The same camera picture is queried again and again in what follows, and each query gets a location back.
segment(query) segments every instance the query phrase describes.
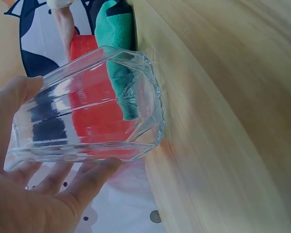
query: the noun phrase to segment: red plastic basket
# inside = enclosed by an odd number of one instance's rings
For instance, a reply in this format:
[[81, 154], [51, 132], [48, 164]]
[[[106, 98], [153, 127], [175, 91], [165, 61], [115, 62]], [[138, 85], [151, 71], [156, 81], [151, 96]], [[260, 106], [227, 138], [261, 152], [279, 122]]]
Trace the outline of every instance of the red plastic basket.
[[[71, 43], [71, 61], [79, 58], [93, 50], [97, 49], [97, 43], [94, 35], [76, 35]], [[98, 82], [94, 84], [93, 76], [99, 77]], [[103, 99], [109, 99], [107, 103], [98, 104], [95, 107], [81, 108], [72, 113], [73, 125], [77, 135], [82, 143], [100, 143], [100, 142], [119, 142], [126, 141], [133, 131], [134, 121], [124, 121], [123, 113], [115, 100], [115, 92], [111, 86], [105, 65], [97, 67], [94, 71], [86, 71], [77, 78], [78, 81], [72, 81], [73, 85], [80, 84], [85, 87], [80, 92], [71, 92], [69, 100], [72, 107], [84, 105], [84, 103], [100, 103]], [[112, 153], [112, 151], [84, 151], [90, 155], [103, 155]], [[115, 150], [114, 154], [134, 153], [130, 151]]]

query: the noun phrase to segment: person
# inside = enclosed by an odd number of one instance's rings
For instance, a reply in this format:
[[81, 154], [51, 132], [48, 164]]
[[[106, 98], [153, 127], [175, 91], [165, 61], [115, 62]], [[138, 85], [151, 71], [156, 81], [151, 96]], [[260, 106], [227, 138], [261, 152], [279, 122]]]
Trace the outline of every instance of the person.
[[84, 163], [60, 193], [71, 163], [56, 163], [31, 190], [25, 190], [25, 186], [40, 163], [25, 162], [15, 170], [4, 171], [14, 114], [42, 85], [42, 77], [17, 76], [0, 91], [0, 233], [72, 233], [85, 207], [121, 166], [115, 158], [99, 164]]
[[47, 5], [54, 15], [67, 59], [70, 58], [71, 41], [75, 33], [73, 16], [69, 9], [74, 1], [76, 0], [47, 0]]

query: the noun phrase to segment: teal towel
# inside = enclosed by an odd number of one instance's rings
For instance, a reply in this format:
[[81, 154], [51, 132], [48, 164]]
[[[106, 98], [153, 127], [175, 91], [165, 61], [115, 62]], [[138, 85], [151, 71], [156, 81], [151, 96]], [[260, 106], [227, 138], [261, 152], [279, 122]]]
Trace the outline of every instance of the teal towel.
[[[105, 2], [96, 18], [95, 38], [103, 45], [129, 50], [132, 45], [132, 8], [124, 1]], [[107, 70], [111, 85], [118, 98], [124, 120], [138, 117], [136, 100], [131, 86], [133, 74], [125, 66], [108, 61]]]

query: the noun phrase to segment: faceted glass tumbler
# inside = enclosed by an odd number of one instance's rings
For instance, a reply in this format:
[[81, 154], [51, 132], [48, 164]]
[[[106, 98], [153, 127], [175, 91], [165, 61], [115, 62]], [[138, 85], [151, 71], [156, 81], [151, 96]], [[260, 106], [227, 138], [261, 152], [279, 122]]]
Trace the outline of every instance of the faceted glass tumbler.
[[164, 126], [151, 62], [101, 47], [44, 77], [14, 117], [6, 162], [134, 161], [160, 143]]

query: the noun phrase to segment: wooden surface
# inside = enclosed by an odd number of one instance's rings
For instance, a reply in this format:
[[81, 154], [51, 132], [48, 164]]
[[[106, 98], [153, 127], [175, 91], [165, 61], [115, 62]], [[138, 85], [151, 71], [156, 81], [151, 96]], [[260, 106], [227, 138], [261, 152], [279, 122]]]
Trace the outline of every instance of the wooden surface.
[[167, 233], [291, 233], [291, 0], [129, 0], [166, 138], [145, 158]]

